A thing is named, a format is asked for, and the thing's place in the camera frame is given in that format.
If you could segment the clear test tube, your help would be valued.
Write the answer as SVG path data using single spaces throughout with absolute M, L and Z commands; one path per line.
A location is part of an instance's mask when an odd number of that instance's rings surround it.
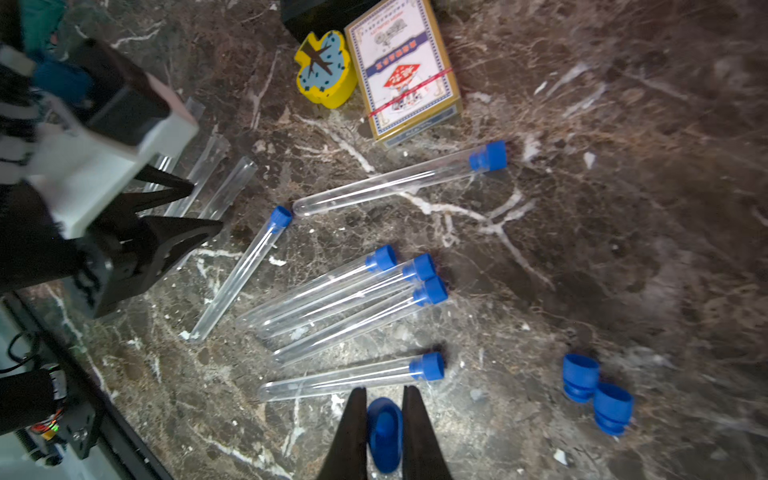
M 189 97 L 185 101 L 184 108 L 186 116 L 180 117 L 177 116 L 176 111 L 173 112 L 166 130 L 167 136 L 163 137 L 163 140 L 167 140 L 167 144 L 150 162 L 153 168 L 162 173 L 173 173 L 183 150 L 199 131 L 199 121 L 206 109 L 194 97 Z

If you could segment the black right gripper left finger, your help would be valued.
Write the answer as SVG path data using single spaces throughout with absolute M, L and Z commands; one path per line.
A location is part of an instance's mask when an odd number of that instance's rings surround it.
M 367 391 L 349 395 L 330 450 L 317 480 L 367 479 Z

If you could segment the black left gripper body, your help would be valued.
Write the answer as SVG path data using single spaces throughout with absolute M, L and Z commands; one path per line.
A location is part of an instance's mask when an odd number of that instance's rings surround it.
M 84 126 L 130 147 L 170 114 L 147 73 L 101 40 L 86 39 L 76 47 L 61 88 Z

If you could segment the blue stopper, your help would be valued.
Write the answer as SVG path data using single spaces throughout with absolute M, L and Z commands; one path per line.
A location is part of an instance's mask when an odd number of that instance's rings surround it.
M 367 443 L 378 471 L 390 474 L 402 460 L 404 418 L 400 407 L 386 397 L 377 398 L 367 409 Z
M 622 436 L 632 418 L 634 397 L 619 386 L 599 383 L 593 406 L 599 429 L 611 436 Z
M 566 396 L 577 403 L 589 402 L 597 389 L 599 363 L 587 356 L 570 353 L 563 359 L 563 389 Z

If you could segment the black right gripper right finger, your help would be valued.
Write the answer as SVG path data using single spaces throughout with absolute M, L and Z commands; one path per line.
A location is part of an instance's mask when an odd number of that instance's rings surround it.
M 420 390 L 405 386 L 402 478 L 404 480 L 451 480 L 449 468 L 430 421 Z

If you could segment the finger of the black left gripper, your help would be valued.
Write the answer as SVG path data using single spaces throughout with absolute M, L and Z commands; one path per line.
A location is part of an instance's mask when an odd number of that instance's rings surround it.
M 77 241 L 77 309 L 89 318 L 114 312 L 148 291 L 197 247 L 218 235 L 217 220 L 146 216 L 125 233 L 93 226 Z
M 136 214 L 171 204 L 188 197 L 194 190 L 189 180 L 161 171 L 151 165 L 145 165 L 134 177 L 136 182 L 157 186 L 157 190 L 128 192 L 119 195 L 119 212 Z

